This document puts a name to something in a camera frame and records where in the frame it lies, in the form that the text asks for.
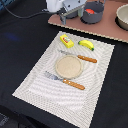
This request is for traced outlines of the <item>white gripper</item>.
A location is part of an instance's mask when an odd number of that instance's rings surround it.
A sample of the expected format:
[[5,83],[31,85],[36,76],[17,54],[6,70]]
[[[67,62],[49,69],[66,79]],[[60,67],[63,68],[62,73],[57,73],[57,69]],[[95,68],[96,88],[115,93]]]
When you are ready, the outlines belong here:
[[66,16],[78,11],[78,16],[83,15],[87,0],[46,0],[47,10],[51,13],[57,13],[63,24],[66,23]]

